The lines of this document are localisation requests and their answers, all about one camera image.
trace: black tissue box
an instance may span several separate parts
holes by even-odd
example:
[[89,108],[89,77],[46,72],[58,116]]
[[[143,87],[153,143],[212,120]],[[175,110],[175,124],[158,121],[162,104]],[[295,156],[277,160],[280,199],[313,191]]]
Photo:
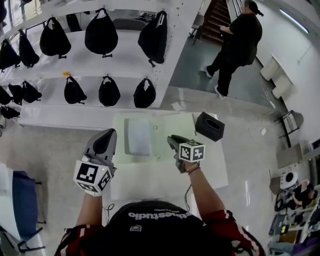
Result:
[[217,142],[224,136],[225,124],[202,112],[195,123],[195,131]]

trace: black wire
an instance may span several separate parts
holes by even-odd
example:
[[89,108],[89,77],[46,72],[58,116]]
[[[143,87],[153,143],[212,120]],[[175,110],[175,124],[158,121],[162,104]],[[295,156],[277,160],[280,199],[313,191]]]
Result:
[[187,211],[187,212],[190,211],[190,206],[189,206],[189,204],[188,204],[188,198],[187,198],[187,194],[188,194],[190,188],[191,188],[191,184],[190,184],[190,186],[188,187],[188,189],[186,190],[185,195],[184,195],[184,203],[185,203],[185,207],[186,207],[186,211]]
[[110,219],[110,211],[115,207],[115,204],[109,204],[107,207],[102,207],[104,209],[104,215],[105,215],[105,220],[106,220],[106,224],[109,224],[109,219]]

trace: wooden stair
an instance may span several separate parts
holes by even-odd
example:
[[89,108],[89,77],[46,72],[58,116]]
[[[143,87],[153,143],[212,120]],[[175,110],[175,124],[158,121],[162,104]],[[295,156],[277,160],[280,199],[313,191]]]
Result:
[[226,0],[212,0],[204,17],[200,38],[223,44],[224,40],[220,36],[220,25],[228,27],[231,23]]

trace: gray floor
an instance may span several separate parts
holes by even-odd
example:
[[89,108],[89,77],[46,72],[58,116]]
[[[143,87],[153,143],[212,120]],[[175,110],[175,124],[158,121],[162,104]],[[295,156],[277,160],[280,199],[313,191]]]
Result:
[[[216,72],[213,78],[209,79],[204,72],[199,70],[203,66],[211,65],[220,50],[220,45],[202,40],[198,40],[193,45],[193,39],[189,38],[175,68],[170,86],[215,93],[214,87],[218,84],[219,72]],[[262,98],[262,95],[265,96],[265,94],[261,85],[261,68],[256,60],[252,65],[239,67],[232,76],[228,96],[271,107],[270,103]],[[275,99],[271,93],[272,85],[265,80],[262,83],[269,98],[277,108],[282,109],[281,102]]]
[[[280,127],[273,123],[272,117],[263,118],[270,112],[267,107],[234,98],[222,101],[216,94],[197,90],[184,89],[183,93],[187,111],[216,113],[225,123],[221,142],[229,186],[217,189],[217,193],[238,223],[266,247],[275,214],[269,191],[269,171],[272,176],[279,172],[276,151],[283,147],[283,141],[278,138]],[[161,108],[173,110],[171,103],[177,101],[178,88],[169,87]],[[260,133],[263,128],[266,128],[264,136]],[[73,182],[75,163],[94,134],[95,131],[87,130],[21,128],[13,122],[7,123],[7,129],[0,138],[0,162],[14,170],[25,170],[43,182],[38,193],[47,220],[40,233],[46,246],[45,254],[32,252],[27,255],[53,255],[64,228],[75,225],[84,196]],[[183,198],[164,200],[177,204],[182,201],[181,206],[184,207]],[[127,202],[111,201],[107,193],[103,204],[107,206],[110,203],[115,203],[112,215]]]

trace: ceiling light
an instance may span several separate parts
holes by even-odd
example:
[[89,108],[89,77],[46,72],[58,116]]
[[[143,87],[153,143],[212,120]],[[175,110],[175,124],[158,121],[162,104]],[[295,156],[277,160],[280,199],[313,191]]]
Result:
[[303,25],[301,25],[298,21],[296,21],[294,18],[292,18],[288,13],[286,13],[284,10],[280,9],[280,11],[282,12],[282,14],[284,16],[286,16],[287,18],[289,18],[291,21],[293,21],[295,24],[297,24],[304,32],[306,32],[307,34],[309,34],[309,30],[306,29]]

